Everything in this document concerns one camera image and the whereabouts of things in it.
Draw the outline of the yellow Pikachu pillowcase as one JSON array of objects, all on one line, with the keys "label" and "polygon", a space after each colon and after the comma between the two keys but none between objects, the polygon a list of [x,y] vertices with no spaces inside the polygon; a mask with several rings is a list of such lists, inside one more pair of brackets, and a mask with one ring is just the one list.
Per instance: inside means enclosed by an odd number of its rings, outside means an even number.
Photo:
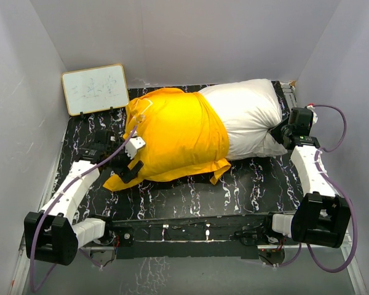
[{"label": "yellow Pikachu pillowcase", "polygon": [[142,161],[143,167],[129,183],[114,174],[105,189],[122,191],[144,180],[169,182],[203,173],[212,173],[210,181],[216,184],[230,169],[228,133],[199,92],[161,88],[133,99],[125,111],[124,137],[135,130],[146,143],[128,166]]}]

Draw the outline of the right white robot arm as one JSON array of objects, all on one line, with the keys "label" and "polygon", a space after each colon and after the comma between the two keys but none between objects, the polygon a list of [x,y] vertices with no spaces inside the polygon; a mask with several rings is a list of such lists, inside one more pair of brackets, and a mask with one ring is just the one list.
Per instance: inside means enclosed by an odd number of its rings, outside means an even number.
[{"label": "right white robot arm", "polygon": [[262,235],[275,244],[290,238],[295,242],[339,248],[351,218],[348,202],[327,181],[317,138],[310,135],[314,122],[310,106],[292,108],[288,118],[270,129],[272,137],[291,151],[304,197],[293,214],[269,213],[258,229],[244,226],[230,239],[246,243]]}]

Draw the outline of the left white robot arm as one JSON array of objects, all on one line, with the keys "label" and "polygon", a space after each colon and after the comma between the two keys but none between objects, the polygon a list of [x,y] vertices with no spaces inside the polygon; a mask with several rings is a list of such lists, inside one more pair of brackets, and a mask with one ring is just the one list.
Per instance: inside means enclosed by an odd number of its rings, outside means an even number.
[{"label": "left white robot arm", "polygon": [[68,175],[56,193],[38,212],[29,212],[24,219],[25,245],[28,258],[69,265],[78,249],[97,241],[109,245],[114,229],[104,217],[87,218],[73,224],[78,206],[103,170],[109,168],[124,183],[135,179],[143,162],[133,168],[129,164],[146,146],[144,139],[131,131],[127,139],[110,130],[95,133],[93,140],[80,149]]}]

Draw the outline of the white pillow insert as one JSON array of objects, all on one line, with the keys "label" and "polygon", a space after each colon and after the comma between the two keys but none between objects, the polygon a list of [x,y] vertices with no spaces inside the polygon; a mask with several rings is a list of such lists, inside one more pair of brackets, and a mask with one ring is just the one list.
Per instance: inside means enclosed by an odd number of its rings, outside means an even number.
[{"label": "white pillow insert", "polygon": [[269,132],[282,121],[282,110],[270,80],[252,79],[213,85],[199,93],[227,131],[228,160],[275,157],[287,153]]}]

